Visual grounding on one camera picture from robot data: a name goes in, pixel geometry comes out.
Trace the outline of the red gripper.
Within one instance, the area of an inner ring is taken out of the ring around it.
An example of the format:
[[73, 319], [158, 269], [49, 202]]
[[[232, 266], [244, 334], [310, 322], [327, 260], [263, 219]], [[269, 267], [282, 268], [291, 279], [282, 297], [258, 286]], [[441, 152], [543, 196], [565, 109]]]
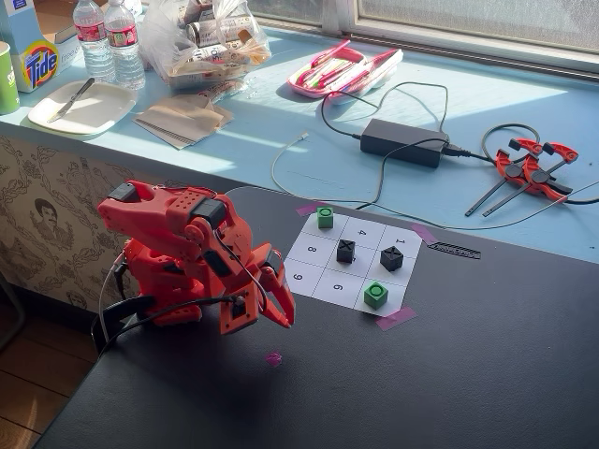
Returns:
[[279, 326], [286, 326], [286, 320], [294, 325], [296, 304], [281, 254], [270, 243], [263, 243], [250, 252], [245, 268], [250, 273], [249, 284], [244, 288], [245, 302], [261, 304], [261, 313]]

